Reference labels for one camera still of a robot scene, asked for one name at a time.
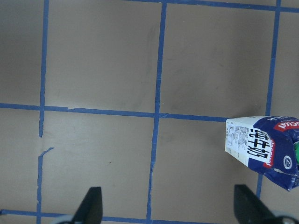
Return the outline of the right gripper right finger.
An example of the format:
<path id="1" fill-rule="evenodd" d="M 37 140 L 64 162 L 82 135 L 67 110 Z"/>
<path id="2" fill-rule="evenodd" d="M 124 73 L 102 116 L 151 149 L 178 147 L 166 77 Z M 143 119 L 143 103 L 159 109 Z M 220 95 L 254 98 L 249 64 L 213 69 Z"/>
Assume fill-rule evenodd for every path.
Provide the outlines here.
<path id="1" fill-rule="evenodd" d="M 245 184 L 234 186 L 234 215 L 239 224 L 268 224 L 275 215 Z"/>

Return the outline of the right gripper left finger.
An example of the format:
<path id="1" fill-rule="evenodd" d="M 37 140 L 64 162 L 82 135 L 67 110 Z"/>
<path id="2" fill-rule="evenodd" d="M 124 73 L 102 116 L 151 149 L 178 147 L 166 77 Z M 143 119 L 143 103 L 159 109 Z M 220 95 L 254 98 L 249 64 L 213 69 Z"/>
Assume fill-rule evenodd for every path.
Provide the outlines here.
<path id="1" fill-rule="evenodd" d="M 100 224 L 103 218 L 101 187 L 90 187 L 75 215 L 73 224 Z"/>

